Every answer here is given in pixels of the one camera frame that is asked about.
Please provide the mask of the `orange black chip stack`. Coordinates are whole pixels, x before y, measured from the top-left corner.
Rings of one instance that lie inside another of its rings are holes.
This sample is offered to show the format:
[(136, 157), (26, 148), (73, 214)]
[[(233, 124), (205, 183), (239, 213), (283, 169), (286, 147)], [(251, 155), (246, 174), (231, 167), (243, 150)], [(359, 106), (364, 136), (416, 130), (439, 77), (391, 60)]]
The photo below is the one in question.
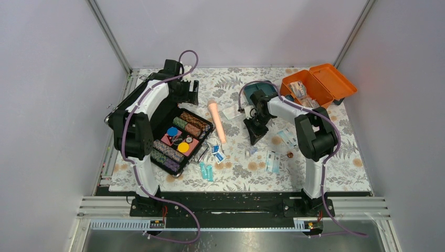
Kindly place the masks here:
[(188, 112), (182, 112), (179, 116), (182, 120), (186, 121), (187, 123), (192, 124), (193, 126), (197, 127), (203, 132), (206, 132), (210, 129), (210, 125), (203, 120), (195, 117), (191, 113)]

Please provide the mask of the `teal tube pair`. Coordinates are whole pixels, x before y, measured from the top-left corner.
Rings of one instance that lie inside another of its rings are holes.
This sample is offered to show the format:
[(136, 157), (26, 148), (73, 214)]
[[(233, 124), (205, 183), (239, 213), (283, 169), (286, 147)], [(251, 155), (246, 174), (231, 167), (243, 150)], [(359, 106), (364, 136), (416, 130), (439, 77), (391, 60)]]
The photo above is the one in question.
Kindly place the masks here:
[(200, 162), (199, 166), (200, 166), (202, 178), (209, 182), (213, 182), (214, 181), (213, 166), (210, 164), (206, 165), (204, 162)]

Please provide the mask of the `small blue clear ampoule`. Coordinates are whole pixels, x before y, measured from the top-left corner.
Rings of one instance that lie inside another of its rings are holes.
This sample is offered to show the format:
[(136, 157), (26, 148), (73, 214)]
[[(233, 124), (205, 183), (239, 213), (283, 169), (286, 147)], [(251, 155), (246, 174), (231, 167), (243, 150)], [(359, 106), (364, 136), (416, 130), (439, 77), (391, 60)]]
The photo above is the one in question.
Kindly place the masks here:
[(257, 151), (258, 151), (258, 149), (255, 146), (251, 146), (249, 149), (246, 149), (245, 156), (247, 158), (249, 158), (252, 155), (254, 155)]

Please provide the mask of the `green chip stack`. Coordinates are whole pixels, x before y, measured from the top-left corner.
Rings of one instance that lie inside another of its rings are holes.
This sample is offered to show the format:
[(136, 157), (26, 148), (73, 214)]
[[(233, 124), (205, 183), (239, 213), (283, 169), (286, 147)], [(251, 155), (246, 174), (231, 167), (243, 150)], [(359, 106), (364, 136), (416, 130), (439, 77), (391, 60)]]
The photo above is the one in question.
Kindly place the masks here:
[(186, 130), (186, 126), (187, 126), (188, 122), (186, 122), (185, 120), (179, 118), (179, 117), (175, 117), (173, 119), (173, 125), (182, 129), (182, 130)]

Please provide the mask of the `small blue sachets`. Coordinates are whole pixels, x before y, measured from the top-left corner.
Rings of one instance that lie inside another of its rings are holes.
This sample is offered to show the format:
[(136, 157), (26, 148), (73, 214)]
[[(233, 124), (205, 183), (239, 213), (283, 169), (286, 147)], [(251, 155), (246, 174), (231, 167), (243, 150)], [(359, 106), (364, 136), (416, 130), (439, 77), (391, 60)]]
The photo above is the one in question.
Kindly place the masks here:
[(221, 145), (213, 145), (211, 147), (211, 154), (214, 156), (217, 164), (222, 163), (226, 159)]

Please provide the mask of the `teal divided tray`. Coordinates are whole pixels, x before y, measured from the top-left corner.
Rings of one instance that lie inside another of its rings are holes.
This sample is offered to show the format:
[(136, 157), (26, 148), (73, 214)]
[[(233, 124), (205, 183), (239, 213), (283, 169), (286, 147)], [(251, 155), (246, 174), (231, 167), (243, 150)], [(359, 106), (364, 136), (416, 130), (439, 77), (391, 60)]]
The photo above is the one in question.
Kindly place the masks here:
[(263, 81), (255, 84), (248, 85), (244, 88), (244, 95), (249, 103), (249, 105), (253, 106), (254, 102), (251, 100), (251, 95), (258, 90), (262, 90), (266, 96), (272, 95), (276, 93), (276, 90), (273, 85), (271, 85), (271, 81)]

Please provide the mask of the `yellow poker chip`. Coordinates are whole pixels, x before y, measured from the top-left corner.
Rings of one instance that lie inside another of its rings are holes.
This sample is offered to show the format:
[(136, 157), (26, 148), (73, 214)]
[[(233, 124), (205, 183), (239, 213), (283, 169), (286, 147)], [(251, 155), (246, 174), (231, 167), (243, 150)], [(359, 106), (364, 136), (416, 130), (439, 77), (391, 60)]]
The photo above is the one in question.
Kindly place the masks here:
[(189, 144), (186, 142), (181, 142), (177, 147), (178, 152), (186, 153), (189, 150)]

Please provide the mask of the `blue white sachet packet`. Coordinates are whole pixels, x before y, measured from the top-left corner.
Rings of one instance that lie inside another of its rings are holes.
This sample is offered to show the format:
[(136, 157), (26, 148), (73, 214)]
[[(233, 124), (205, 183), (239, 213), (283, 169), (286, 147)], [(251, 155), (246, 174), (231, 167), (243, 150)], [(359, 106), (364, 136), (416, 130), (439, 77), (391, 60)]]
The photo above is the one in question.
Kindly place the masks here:
[(268, 151), (266, 156), (267, 172), (280, 173), (280, 154), (275, 151)]

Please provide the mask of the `blue white medicine packet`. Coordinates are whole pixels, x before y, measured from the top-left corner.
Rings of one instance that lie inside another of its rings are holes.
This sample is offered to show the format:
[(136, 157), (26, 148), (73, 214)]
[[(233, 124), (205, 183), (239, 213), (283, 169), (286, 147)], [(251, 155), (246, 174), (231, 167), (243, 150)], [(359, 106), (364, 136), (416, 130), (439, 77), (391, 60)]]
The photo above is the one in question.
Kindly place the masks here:
[(291, 149), (298, 147), (296, 136), (289, 129), (283, 129), (277, 133), (277, 135), (283, 140), (283, 142)]

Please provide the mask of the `blue poker chip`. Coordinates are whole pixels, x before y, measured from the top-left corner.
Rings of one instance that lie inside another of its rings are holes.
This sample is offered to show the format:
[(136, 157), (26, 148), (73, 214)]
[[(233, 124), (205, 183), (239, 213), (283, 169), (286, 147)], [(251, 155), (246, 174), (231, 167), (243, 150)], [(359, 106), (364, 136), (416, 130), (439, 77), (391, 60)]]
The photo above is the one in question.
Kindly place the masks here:
[(176, 127), (170, 127), (166, 133), (169, 137), (174, 137), (178, 135), (178, 129)]

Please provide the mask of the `black poker chip case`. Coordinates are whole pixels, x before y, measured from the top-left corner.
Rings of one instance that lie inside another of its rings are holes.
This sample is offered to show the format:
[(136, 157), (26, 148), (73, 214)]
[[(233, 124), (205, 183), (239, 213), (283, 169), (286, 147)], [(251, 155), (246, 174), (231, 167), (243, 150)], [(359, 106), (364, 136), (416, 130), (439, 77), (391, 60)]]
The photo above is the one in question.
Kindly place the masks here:
[[(214, 130), (214, 126), (208, 120), (205, 120), (187, 109), (180, 108), (179, 104), (174, 106), (167, 114), (164, 122), (153, 130), (154, 145), (153, 152), (151, 153), (152, 168), (157, 166), (170, 175), (180, 175), (182, 173), (191, 159), (197, 154), (199, 148), (203, 145), (206, 138)], [(195, 117), (208, 123), (210, 125), (210, 129), (206, 132), (202, 131), (200, 137), (197, 138), (185, 130), (174, 126), (173, 119), (175, 117), (179, 117), (182, 112), (191, 113)], [(178, 135), (168, 136), (166, 133), (170, 127), (176, 127), (178, 129)], [(186, 142), (189, 144), (189, 150), (186, 153), (180, 153), (177, 150), (177, 147), (181, 142)]]

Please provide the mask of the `orange medicine box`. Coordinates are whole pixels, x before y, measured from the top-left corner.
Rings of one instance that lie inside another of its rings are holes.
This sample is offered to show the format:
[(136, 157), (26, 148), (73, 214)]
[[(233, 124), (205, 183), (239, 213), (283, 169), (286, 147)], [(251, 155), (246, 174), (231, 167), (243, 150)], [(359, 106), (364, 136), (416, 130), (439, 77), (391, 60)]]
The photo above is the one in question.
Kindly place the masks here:
[(291, 96), (294, 102), (301, 104), (291, 89), (291, 83), (297, 81), (301, 81), (308, 96), (324, 108), (328, 108), (333, 101), (341, 101), (357, 93), (357, 88), (331, 64), (301, 70), (282, 79), (280, 94)]

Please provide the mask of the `red white chip stack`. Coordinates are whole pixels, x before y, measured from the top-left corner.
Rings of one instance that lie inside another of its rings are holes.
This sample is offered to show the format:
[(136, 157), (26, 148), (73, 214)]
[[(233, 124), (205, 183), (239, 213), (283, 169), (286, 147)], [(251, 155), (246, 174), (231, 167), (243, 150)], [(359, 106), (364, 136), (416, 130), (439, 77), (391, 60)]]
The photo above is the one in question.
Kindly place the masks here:
[(185, 131), (197, 138), (199, 138), (202, 133), (201, 129), (199, 129), (198, 127), (196, 127), (190, 123), (187, 123), (185, 125)]

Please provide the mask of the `clear gauze packet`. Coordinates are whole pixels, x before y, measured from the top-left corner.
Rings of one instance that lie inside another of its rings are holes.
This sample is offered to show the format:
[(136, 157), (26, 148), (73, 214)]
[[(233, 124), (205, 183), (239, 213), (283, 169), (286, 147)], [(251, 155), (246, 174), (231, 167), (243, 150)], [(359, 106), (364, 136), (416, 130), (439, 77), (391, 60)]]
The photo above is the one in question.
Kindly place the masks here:
[(226, 117), (227, 120), (232, 120), (237, 116), (240, 116), (244, 113), (243, 110), (239, 110), (239, 107), (237, 104), (234, 104), (230, 107), (227, 107), (222, 110), (223, 115)]

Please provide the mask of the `colourful plaster box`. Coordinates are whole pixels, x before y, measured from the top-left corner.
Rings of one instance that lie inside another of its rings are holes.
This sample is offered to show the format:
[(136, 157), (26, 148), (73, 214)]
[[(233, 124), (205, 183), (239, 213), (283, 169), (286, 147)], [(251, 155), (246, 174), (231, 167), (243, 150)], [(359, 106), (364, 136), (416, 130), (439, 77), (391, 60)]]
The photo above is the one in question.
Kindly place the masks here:
[(289, 84), (292, 92), (298, 99), (307, 97), (307, 89), (302, 81), (294, 81)]

